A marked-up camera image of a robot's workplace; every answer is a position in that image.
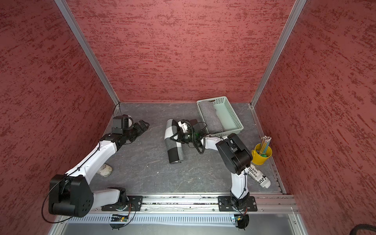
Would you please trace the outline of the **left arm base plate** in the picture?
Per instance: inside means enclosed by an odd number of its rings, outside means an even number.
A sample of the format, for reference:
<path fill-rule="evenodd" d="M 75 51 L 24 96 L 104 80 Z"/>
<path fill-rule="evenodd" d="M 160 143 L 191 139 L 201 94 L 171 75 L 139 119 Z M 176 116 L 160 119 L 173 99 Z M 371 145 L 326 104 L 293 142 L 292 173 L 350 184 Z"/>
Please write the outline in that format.
<path fill-rule="evenodd" d="M 143 198 L 144 197 L 141 195 L 127 196 L 125 202 L 102 206 L 101 210 L 104 212 L 139 212 L 141 210 Z"/>

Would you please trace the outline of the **black white checkered scarf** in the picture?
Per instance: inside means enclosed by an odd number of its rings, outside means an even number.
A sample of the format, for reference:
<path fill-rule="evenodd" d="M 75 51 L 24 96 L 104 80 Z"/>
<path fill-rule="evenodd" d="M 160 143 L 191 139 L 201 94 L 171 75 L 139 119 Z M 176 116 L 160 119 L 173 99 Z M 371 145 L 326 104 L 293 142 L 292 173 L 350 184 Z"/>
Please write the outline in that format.
<path fill-rule="evenodd" d="M 181 128 L 177 121 L 174 119 L 169 119 L 167 121 L 164 141 L 170 164 L 180 163 L 184 160 L 182 144 L 178 141 L 180 130 Z"/>

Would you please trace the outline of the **grey knitted scarf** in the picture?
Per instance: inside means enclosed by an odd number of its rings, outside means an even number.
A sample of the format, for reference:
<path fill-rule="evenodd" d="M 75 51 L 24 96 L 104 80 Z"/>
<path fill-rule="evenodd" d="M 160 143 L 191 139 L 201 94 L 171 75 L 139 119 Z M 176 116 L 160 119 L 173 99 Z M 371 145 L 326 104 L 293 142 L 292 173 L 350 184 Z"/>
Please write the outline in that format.
<path fill-rule="evenodd" d="M 202 101 L 199 103 L 200 111 L 203 116 L 203 121 L 207 125 L 210 134 L 221 133 L 224 131 L 219 117 L 216 114 L 216 109 L 210 101 Z"/>

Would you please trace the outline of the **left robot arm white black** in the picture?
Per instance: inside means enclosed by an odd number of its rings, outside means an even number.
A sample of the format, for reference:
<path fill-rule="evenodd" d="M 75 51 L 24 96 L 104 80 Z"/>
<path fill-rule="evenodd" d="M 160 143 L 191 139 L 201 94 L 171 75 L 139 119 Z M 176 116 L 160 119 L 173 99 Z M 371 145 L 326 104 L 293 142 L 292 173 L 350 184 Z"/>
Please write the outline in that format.
<path fill-rule="evenodd" d="M 124 188 L 92 191 L 90 183 L 96 173 L 123 145 L 133 143 L 146 132 L 150 124 L 134 122 L 127 115 L 113 118 L 112 130 L 105 134 L 95 148 L 74 168 L 57 174 L 50 181 L 50 190 L 43 201 L 51 215 L 84 217 L 91 209 L 116 206 L 120 211 L 129 206 Z"/>

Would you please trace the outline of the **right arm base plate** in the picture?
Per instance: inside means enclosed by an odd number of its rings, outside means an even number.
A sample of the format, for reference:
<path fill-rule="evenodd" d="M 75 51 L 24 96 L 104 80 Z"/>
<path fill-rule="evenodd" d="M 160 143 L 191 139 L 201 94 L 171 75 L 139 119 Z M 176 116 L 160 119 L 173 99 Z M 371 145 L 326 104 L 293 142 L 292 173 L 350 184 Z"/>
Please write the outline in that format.
<path fill-rule="evenodd" d="M 238 200 L 232 196 L 219 196 L 218 207 L 220 212 L 257 212 L 255 197 L 248 196 Z"/>

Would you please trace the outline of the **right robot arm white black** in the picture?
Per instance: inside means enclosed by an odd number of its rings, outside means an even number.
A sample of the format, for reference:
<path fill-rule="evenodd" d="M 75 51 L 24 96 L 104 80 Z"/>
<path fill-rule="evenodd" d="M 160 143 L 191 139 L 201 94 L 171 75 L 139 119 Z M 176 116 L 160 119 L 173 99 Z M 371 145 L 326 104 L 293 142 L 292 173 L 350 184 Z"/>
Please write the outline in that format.
<path fill-rule="evenodd" d="M 226 138 L 212 136 L 203 131 L 196 132 L 193 126 L 186 123 L 165 137 L 177 143 L 177 147 L 192 144 L 200 154 L 207 149 L 218 151 L 231 173 L 231 205 L 239 211 L 245 209 L 250 197 L 247 177 L 253 156 L 237 134 L 230 134 Z"/>

